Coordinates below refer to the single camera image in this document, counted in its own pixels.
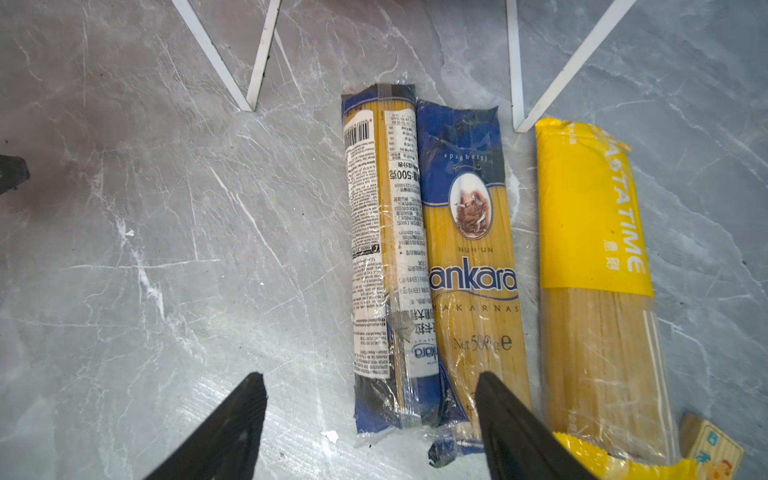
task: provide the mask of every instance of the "pasta package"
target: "pasta package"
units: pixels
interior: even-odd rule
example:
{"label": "pasta package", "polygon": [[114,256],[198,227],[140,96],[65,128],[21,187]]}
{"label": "pasta package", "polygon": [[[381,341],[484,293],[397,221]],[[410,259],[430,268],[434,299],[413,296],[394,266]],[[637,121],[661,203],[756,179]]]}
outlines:
{"label": "pasta package", "polygon": [[652,465],[680,459],[630,148],[594,125],[536,124],[548,426]]}
{"label": "pasta package", "polygon": [[342,97],[358,433],[435,424],[440,379],[412,85]]}
{"label": "pasta package", "polygon": [[419,101],[419,163],[429,286],[444,371],[435,466],[482,451],[475,387],[493,372],[528,407],[518,281],[496,109],[454,110]]}

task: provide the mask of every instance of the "wooden block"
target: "wooden block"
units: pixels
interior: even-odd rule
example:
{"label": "wooden block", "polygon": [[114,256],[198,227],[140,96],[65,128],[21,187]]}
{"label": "wooden block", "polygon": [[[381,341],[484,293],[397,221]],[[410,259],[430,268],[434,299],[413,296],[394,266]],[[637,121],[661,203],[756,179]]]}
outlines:
{"label": "wooden block", "polygon": [[680,422],[680,452],[696,462],[697,480],[732,480],[744,448],[712,422],[687,413]]}

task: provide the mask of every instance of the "black pointed object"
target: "black pointed object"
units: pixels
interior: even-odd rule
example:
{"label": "black pointed object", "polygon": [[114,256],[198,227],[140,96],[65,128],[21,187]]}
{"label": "black pointed object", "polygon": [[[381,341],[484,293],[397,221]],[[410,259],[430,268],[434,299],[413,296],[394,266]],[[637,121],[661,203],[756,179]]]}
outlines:
{"label": "black pointed object", "polygon": [[475,400],[493,480],[597,480],[493,373]]}
{"label": "black pointed object", "polygon": [[0,155],[0,194],[15,190],[26,180],[29,180],[29,169],[23,158]]}
{"label": "black pointed object", "polygon": [[264,379],[254,372],[145,480],[251,480],[265,411]]}

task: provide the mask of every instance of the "floor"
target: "floor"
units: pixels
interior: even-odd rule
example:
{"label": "floor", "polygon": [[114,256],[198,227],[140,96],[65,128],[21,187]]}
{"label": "floor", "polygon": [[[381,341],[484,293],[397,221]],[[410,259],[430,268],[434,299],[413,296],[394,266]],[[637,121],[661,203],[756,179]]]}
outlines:
{"label": "floor", "polygon": [[[520,0],[529,110],[610,2]],[[265,2],[194,2],[245,90]],[[410,81],[500,106],[536,411],[533,133],[511,132],[502,0],[286,0],[260,106],[238,112],[168,0],[0,1],[4,478],[143,478],[248,373],[270,394],[257,478],[483,478],[415,432],[353,424],[339,96]],[[638,2],[548,113],[634,148],[677,415],[768,468],[768,8]],[[337,443],[321,432],[336,431]]]}

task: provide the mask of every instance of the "white oval logo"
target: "white oval logo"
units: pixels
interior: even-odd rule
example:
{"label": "white oval logo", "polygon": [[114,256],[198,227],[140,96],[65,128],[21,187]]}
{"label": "white oval logo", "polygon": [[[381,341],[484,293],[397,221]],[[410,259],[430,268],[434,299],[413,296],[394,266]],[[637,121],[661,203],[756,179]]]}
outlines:
{"label": "white oval logo", "polygon": [[485,182],[472,172],[453,180],[449,192],[451,217],[456,228],[470,240],[483,238],[491,230],[493,209]]}

